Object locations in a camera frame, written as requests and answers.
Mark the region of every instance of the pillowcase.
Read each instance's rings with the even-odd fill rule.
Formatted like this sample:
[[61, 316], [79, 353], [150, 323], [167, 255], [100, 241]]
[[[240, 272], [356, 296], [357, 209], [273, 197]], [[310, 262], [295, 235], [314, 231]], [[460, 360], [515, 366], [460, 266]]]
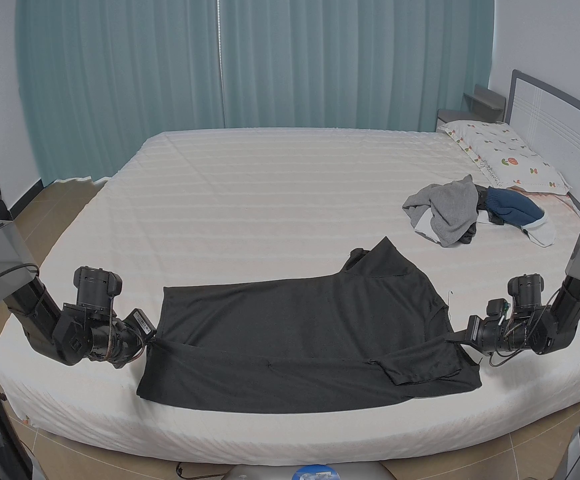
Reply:
[[439, 127], [474, 160], [496, 188], [566, 195], [569, 186], [560, 172], [532, 151], [503, 123], [452, 121]]

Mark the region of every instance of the white label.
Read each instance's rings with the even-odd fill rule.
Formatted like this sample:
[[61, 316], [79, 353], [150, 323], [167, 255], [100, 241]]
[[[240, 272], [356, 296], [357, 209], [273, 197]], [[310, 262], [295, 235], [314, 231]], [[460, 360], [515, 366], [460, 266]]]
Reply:
[[141, 313], [139, 313], [139, 311], [134, 313], [134, 319], [137, 322], [139, 322], [139, 325], [141, 325], [141, 329], [143, 329], [143, 332], [145, 332], [148, 335], [152, 332], [152, 329], [150, 329], [148, 324], [146, 324], [145, 320], [143, 319], [143, 317], [141, 316]]

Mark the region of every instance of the curtain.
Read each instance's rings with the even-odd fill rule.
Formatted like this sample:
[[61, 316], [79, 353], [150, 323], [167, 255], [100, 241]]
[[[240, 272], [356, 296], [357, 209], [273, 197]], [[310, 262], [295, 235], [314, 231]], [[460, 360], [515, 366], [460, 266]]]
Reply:
[[227, 127], [432, 131], [488, 84], [494, 0], [220, 0]]
[[112, 176], [148, 137], [221, 128], [216, 0], [17, 0], [43, 182]]

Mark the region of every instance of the black baseboard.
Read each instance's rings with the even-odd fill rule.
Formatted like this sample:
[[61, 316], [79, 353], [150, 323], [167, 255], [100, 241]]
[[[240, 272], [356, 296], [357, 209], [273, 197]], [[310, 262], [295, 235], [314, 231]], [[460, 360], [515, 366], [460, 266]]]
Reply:
[[37, 183], [32, 185], [32, 187], [30, 187], [30, 190], [28, 190], [25, 194], [23, 194], [23, 196], [21, 196], [20, 199], [12, 205], [12, 208], [10, 208], [10, 213], [12, 214], [12, 218], [13, 219], [16, 218], [17, 215], [19, 215], [21, 212], [23, 212], [23, 208], [28, 206], [30, 201], [32, 201], [32, 199], [37, 197], [39, 195], [39, 193], [41, 192], [41, 190], [43, 190], [43, 189], [44, 189], [44, 184], [41, 183], [41, 180], [37, 181]]

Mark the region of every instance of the bed sheet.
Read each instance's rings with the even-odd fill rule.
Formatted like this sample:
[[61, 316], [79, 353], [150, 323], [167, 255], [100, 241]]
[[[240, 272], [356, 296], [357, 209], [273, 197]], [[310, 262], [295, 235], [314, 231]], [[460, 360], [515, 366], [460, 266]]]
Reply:
[[[580, 219], [534, 196], [555, 222], [542, 249], [512, 226], [478, 228], [441, 248], [414, 233], [401, 204], [429, 183], [486, 180], [448, 137], [341, 129], [235, 129], [157, 135], [87, 204], [41, 267], [58, 303], [73, 302], [81, 265], [118, 273], [119, 316], [159, 320], [163, 286], [328, 275], [350, 251], [388, 236], [449, 302], [455, 330], [508, 279], [539, 272], [561, 283]], [[469, 350], [477, 360], [480, 356]], [[145, 359], [121, 370], [73, 367], [36, 354], [11, 317], [0, 338], [0, 383], [18, 416], [96, 446], [167, 460], [293, 465], [421, 456], [470, 446], [580, 401], [580, 325], [572, 345], [526, 352], [502, 368], [481, 361], [482, 388], [393, 406], [318, 414], [203, 412], [135, 395]]]

